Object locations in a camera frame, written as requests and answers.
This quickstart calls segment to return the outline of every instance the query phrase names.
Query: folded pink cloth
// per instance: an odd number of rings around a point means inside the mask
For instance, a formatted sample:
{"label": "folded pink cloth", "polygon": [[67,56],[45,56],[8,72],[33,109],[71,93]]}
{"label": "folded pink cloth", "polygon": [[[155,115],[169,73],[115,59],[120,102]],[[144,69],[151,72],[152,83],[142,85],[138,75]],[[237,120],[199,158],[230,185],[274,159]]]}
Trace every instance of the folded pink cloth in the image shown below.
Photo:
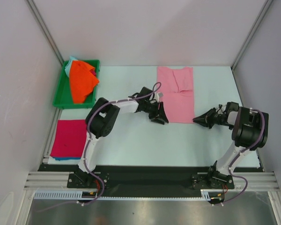
{"label": "folded pink cloth", "polygon": [[164,111],[170,123],[193,123],[195,117],[192,67],[157,68],[157,82],[162,86]]}

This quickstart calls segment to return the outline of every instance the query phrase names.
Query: light blue cloth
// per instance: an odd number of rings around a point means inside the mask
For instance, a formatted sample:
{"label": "light blue cloth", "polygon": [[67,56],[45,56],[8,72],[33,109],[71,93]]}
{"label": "light blue cloth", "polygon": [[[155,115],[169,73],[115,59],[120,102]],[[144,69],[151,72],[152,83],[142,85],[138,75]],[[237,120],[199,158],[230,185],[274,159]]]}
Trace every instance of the light blue cloth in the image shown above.
{"label": "light blue cloth", "polygon": [[71,69],[72,62],[77,61],[77,60],[78,59],[76,59],[75,57],[70,56],[70,60],[65,67],[65,73],[66,73],[67,77],[70,77],[70,69]]}

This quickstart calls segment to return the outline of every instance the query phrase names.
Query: white panel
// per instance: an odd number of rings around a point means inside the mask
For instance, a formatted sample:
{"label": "white panel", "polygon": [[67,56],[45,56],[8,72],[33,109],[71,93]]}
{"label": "white panel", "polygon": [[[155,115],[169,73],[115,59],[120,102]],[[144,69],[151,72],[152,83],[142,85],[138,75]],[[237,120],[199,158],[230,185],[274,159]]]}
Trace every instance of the white panel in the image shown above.
{"label": "white panel", "polygon": [[[101,67],[97,98],[119,100],[143,86],[152,88],[156,75],[156,67]],[[240,103],[229,67],[194,67],[193,80],[196,116],[218,104]],[[60,119],[85,119],[89,111],[63,110]],[[101,141],[97,164],[210,166],[224,155],[231,143],[231,130],[224,126],[208,129],[198,124],[160,125],[150,122],[144,112],[121,114],[112,132]],[[246,156],[239,166],[259,167],[256,153]]]}
{"label": "white panel", "polygon": [[265,0],[35,0],[64,59],[231,66]]}
{"label": "white panel", "polygon": [[269,113],[268,141],[260,155],[281,189],[281,0],[269,10],[237,66],[236,78],[244,103]]}
{"label": "white panel", "polygon": [[59,70],[25,1],[0,1],[0,201],[14,193],[12,217],[41,155]]}

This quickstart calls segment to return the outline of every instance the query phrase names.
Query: wall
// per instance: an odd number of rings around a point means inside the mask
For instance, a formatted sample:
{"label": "wall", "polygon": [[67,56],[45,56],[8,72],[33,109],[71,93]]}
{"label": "wall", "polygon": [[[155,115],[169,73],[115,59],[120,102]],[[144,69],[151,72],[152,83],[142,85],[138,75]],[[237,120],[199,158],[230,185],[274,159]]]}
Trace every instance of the wall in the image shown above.
{"label": "wall", "polygon": [[35,0],[65,60],[230,66],[265,0]]}
{"label": "wall", "polygon": [[59,70],[25,1],[0,1],[0,201],[14,192],[12,217],[42,152]]}
{"label": "wall", "polygon": [[281,188],[281,0],[275,1],[236,69],[246,106],[270,115],[268,141],[260,149]]}

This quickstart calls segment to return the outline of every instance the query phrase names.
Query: table surface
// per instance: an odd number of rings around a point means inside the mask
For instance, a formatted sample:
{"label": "table surface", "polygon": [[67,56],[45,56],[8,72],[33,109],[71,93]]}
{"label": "table surface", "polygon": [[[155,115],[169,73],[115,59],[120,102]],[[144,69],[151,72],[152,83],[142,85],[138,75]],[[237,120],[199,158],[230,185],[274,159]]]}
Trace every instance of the table surface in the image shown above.
{"label": "table surface", "polygon": [[[156,82],[155,66],[101,67],[97,99],[126,98],[152,88]],[[193,67],[195,115],[218,104],[240,102],[230,67]],[[89,109],[63,110],[61,120],[85,119]],[[231,145],[231,131],[215,125],[212,129],[197,124],[150,122],[144,112],[119,115],[112,132],[103,140],[98,165],[210,166]],[[248,155],[239,167],[259,167],[256,152]]]}

